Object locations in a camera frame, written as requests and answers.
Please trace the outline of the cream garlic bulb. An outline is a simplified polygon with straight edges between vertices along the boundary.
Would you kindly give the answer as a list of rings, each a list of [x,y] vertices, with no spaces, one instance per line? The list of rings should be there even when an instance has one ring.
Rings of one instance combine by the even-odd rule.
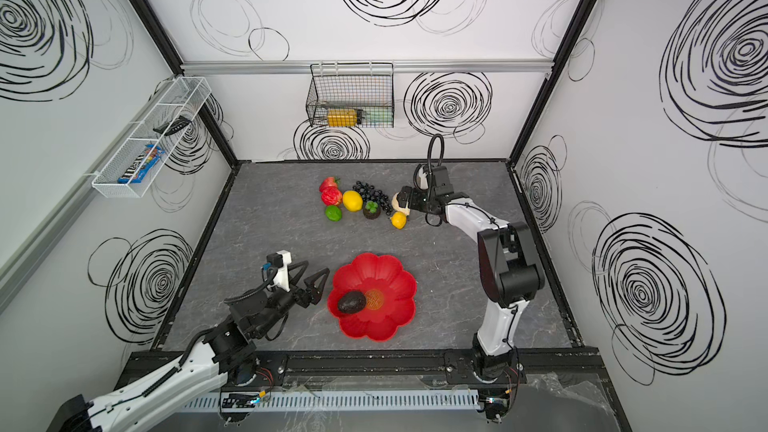
[[[392,198],[392,207],[396,212],[400,212],[405,216],[410,215],[409,207],[409,194],[405,192],[399,192]]]

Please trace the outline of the dark avocado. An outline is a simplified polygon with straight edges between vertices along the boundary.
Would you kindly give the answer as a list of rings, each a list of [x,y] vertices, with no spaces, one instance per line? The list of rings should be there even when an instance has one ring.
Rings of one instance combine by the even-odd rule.
[[[367,297],[359,290],[352,290],[344,294],[337,301],[337,310],[343,315],[354,315],[367,307]]]

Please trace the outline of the red flower-shaped fruit bowl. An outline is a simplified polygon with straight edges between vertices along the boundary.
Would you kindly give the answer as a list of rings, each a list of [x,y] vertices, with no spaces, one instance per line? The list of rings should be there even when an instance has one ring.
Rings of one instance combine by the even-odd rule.
[[[367,307],[357,314],[343,315],[337,310],[337,301],[352,290],[366,295]],[[414,319],[417,291],[416,279],[398,258],[367,252],[335,272],[327,308],[345,336],[387,342]]]

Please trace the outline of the red apple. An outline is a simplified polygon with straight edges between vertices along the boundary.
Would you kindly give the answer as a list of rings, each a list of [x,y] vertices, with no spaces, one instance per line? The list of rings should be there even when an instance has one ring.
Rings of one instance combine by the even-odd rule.
[[[321,192],[321,200],[326,206],[339,206],[343,202],[343,192],[337,187],[326,187]]]

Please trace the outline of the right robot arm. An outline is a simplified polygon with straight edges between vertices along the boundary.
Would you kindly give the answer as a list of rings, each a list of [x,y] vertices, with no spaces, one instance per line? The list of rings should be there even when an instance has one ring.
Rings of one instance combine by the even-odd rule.
[[[456,192],[445,166],[420,164],[413,181],[397,194],[397,207],[435,215],[477,245],[479,276],[488,302],[473,337],[474,373],[491,382],[516,365],[516,330],[523,312],[546,284],[531,229],[523,222],[502,220]]]

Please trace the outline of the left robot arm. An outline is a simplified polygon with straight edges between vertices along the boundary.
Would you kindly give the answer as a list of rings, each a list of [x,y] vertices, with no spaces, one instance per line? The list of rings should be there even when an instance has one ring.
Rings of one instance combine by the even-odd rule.
[[[284,324],[292,307],[318,304],[330,270],[305,277],[308,263],[271,254],[263,282],[228,298],[229,314],[199,331],[180,356],[134,382],[87,401],[78,395],[57,410],[49,431],[148,431],[191,401],[260,372],[256,342]]]

